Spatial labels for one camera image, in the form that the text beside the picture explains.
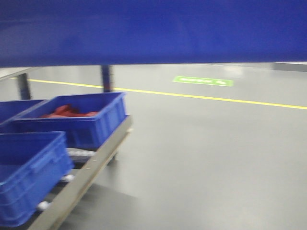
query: white object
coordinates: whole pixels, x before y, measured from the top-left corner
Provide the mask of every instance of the white object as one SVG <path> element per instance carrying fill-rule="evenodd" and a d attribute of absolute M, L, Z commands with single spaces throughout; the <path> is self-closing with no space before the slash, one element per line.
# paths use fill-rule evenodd
<path fill-rule="evenodd" d="M 68 175 L 63 176 L 63 177 L 61 178 L 61 181 L 63 181 L 63 182 L 70 182 L 70 181 L 72 181 L 74 178 L 75 178 L 74 175 L 68 174 Z"/>
<path fill-rule="evenodd" d="M 51 204 L 51 203 L 49 203 L 49 202 L 47 202 L 47 201 L 40 202 L 40 203 L 37 205 L 36 209 L 37 209 L 38 211 L 40 211 L 40 212 L 43 212 L 43 211 L 45 211 L 45 210 L 49 207 L 50 204 Z"/>
<path fill-rule="evenodd" d="M 88 151 L 83 149 L 74 149 L 74 148 L 67 148 L 68 155 L 72 157 L 92 157 L 95 155 L 94 151 Z"/>

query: black pole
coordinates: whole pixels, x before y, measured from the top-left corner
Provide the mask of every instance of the black pole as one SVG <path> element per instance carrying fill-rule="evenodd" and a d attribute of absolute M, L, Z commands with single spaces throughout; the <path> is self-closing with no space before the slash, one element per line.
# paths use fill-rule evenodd
<path fill-rule="evenodd" d="M 103 92 L 112 92 L 112 71 L 110 65 L 101 66 Z"/>
<path fill-rule="evenodd" d="M 18 81 L 18 87 L 19 87 L 21 99 L 22 100 L 31 99 L 32 97 L 31 97 L 31 93 L 30 93 L 27 74 L 23 73 L 23 74 L 17 76 L 17 81 Z"/>

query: epoxy floor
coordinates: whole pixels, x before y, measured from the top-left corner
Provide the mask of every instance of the epoxy floor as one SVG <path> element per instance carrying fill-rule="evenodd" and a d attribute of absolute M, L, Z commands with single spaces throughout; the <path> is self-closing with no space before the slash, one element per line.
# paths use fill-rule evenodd
<path fill-rule="evenodd" d="M 35 70 L 29 78 L 44 82 L 30 81 L 33 97 L 100 92 L 99 71 Z M 15 83 L 1 82 L 2 100 L 19 99 Z M 127 91 L 134 131 L 60 230 L 306 229 L 306 72 L 268 64 L 115 66 L 114 83 Z"/>

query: floor marking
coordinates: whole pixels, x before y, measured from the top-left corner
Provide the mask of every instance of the floor marking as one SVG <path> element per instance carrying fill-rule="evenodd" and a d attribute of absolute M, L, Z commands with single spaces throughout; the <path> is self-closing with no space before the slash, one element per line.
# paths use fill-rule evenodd
<path fill-rule="evenodd" d="M 36 79 L 29 79 L 29 81 L 42 82 L 42 83 L 52 83 L 52 84 L 61 84 L 61 85 L 82 86 L 82 87 L 99 88 L 99 89 L 102 88 L 102 86 L 100 86 L 100 85 L 79 84 L 79 83 L 63 82 L 63 81 L 36 80 Z M 206 96 L 197 96 L 197 95 L 189 95 L 189 94 L 180 94 L 180 93 L 171 93 L 171 92 L 157 92 L 157 91 L 149 91 L 149 90 L 126 89 L 126 88 L 114 88 L 114 90 L 127 91 L 127 92 L 142 92 L 142 93 L 176 96 L 176 97 L 198 98 L 198 99 L 207 99 L 207 100 L 223 101 L 223 102 L 259 104 L 259 105 L 268 105 L 268 106 L 276 106 L 276 107 L 284 107 L 284 108 L 292 108 L 292 109 L 306 109 L 307 110 L 306 106 L 291 105 L 291 104 L 245 101 L 245 100 L 219 98 L 219 97 L 206 97 Z"/>
<path fill-rule="evenodd" d="M 233 80 L 214 79 L 214 78 L 197 78 L 197 77 L 183 77 L 177 76 L 173 82 L 203 84 L 203 85 L 219 85 L 219 86 L 233 86 Z"/>

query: plastic crate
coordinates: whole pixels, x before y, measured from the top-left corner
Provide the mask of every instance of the plastic crate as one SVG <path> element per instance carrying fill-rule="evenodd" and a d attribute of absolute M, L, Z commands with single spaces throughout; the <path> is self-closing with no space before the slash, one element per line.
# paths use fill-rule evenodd
<path fill-rule="evenodd" d="M 24 110 L 27 110 L 40 102 L 42 102 L 42 100 L 19 100 L 0 102 L 0 132 L 15 132 L 16 130 L 12 126 L 11 121 Z"/>
<path fill-rule="evenodd" d="M 100 147 L 126 118 L 123 92 L 59 96 L 46 101 L 16 119 L 19 132 L 65 131 L 70 148 Z M 91 117 L 40 118 L 64 104 L 81 113 L 98 111 Z"/>
<path fill-rule="evenodd" d="M 25 223 L 72 168 L 64 132 L 0 134 L 0 226 Z"/>

